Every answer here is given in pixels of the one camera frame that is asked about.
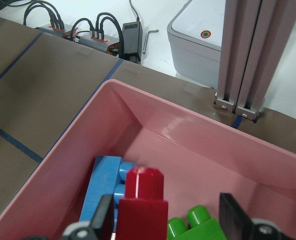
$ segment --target round logo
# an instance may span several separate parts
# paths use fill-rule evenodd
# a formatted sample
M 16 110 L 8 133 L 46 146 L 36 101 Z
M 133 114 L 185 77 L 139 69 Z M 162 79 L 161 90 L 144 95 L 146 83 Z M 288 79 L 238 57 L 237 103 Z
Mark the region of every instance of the round logo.
M 202 33 L 201 33 L 201 37 L 203 39 L 207 39 L 209 36 L 211 36 L 211 32 L 209 30 L 204 30 Z

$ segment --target blue tape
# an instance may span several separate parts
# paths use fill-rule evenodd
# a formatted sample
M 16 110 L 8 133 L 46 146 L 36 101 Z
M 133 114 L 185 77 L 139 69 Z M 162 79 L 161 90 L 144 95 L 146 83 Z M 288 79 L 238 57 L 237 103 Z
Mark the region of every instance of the blue tape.
M 43 158 L 27 148 L 25 145 L 14 139 L 12 136 L 4 132 L 2 129 L 0 129 L 0 136 L 4 138 L 6 141 L 8 141 L 10 144 L 14 145 L 17 149 L 22 151 L 24 154 L 31 157 L 33 160 L 35 160 L 37 163 L 41 163 Z
M 10 65 L 0 74 L 0 79 L 17 63 L 17 61 L 32 47 L 32 45 L 41 37 L 43 32 L 40 32 L 29 45 L 10 63 Z
M 64 132 L 68 129 L 68 127 L 72 124 L 72 122 L 76 119 L 76 117 L 79 115 L 79 113 L 82 111 L 82 109 L 84 108 L 84 106 L 87 105 L 87 103 L 90 101 L 90 99 L 93 97 L 93 95 L 98 91 L 98 89 L 100 88 L 100 86 L 107 80 L 111 79 L 112 75 L 117 71 L 117 69 L 120 67 L 120 65 L 123 63 L 123 59 L 119 59 L 118 62 L 113 66 L 113 68 L 110 70 L 110 72 L 108 72 L 108 74 L 104 77 L 104 79 L 102 80 L 102 82 L 99 84 L 99 86 L 95 89 L 95 91 L 91 94 L 91 96 L 87 99 L 87 101 L 84 103 L 84 105 L 81 107 L 81 109 L 78 111 L 78 113 L 73 117 L 73 119 L 71 120 L 71 122 L 68 124 L 68 126 L 64 129 L 64 131 L 60 134 L 60 136 L 58 137 L 58 139 L 54 142 L 54 144 L 52 145 L 52 147 L 49 149 L 49 151 L 47 152 L 47 154 L 50 152 L 50 150 L 53 148 L 53 146 L 59 141 L 59 139 L 62 137 L 62 135 L 64 134 Z
M 237 118 L 235 119 L 231 127 L 233 127 L 234 129 L 238 129 L 241 123 L 242 123 L 242 117 L 237 116 Z

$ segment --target green toy brick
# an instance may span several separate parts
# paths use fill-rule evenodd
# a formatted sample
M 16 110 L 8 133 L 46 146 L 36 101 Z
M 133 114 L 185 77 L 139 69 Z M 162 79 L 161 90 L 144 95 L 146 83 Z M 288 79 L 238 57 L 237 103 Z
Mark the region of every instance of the green toy brick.
M 217 219 L 211 218 L 204 206 L 191 208 L 187 219 L 191 229 L 179 217 L 168 221 L 168 240 L 227 240 Z

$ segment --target red block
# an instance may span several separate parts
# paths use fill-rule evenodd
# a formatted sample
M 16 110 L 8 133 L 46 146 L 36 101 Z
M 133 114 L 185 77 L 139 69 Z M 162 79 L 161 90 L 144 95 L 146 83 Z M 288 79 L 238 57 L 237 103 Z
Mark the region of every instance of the red block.
M 168 202 L 163 200 L 162 173 L 134 167 L 126 177 L 125 198 L 120 199 L 116 240 L 166 240 Z

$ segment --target pink plastic container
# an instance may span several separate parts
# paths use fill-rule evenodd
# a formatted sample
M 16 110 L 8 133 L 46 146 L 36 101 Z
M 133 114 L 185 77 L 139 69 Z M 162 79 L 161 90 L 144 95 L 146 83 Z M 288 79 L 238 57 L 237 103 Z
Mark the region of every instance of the pink plastic container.
M 296 154 L 109 80 L 2 213 L 0 240 L 58 239 L 78 221 L 97 155 L 158 168 L 170 218 L 197 204 L 217 217 L 219 193 L 230 192 L 252 218 L 296 237 Z

